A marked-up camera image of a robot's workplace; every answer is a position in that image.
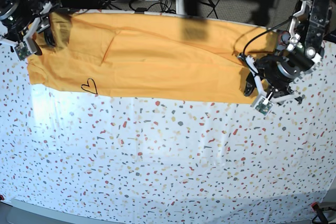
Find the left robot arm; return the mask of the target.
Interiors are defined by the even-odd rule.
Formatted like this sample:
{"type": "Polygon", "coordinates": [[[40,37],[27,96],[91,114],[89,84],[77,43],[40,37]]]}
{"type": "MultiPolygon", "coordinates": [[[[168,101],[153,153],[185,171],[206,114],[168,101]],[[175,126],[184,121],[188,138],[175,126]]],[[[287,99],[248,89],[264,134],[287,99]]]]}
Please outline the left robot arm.
{"type": "Polygon", "coordinates": [[[295,79],[315,71],[323,57],[323,38],[327,34],[332,15],[332,0],[298,0],[297,10],[284,22],[286,30],[275,26],[276,46],[272,53],[259,59],[243,51],[238,58],[248,67],[244,96],[258,92],[256,102],[278,103],[303,97],[291,89],[295,79]]]}

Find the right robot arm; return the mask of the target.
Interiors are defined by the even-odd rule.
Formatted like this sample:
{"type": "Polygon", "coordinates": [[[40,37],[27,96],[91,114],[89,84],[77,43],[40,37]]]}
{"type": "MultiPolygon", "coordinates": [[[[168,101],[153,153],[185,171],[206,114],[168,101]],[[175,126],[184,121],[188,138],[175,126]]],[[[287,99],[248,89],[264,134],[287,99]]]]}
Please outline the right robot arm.
{"type": "Polygon", "coordinates": [[[40,56],[33,35],[50,29],[49,15],[60,7],[61,0],[1,0],[1,24],[7,29],[1,44],[10,46],[19,60],[40,56]]]}

